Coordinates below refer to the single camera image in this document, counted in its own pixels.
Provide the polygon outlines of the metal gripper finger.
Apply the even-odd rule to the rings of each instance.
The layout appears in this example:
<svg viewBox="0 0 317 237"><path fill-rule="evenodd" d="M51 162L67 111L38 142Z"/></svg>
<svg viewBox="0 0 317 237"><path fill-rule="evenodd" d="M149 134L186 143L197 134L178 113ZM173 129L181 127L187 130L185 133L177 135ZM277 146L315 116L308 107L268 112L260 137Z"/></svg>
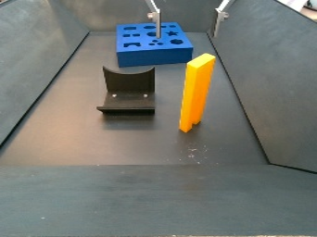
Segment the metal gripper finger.
<svg viewBox="0 0 317 237"><path fill-rule="evenodd" d="M153 20L153 22L157 25L157 38L161 38L161 10L155 4L154 0L145 0L149 8L150 8L150 12L147 13L147 17Z"/></svg>
<svg viewBox="0 0 317 237"><path fill-rule="evenodd" d="M217 37L221 22L229 17L226 12L232 0L224 0L220 6L216 8L216 20L214 20L214 27L213 27L213 37Z"/></svg>

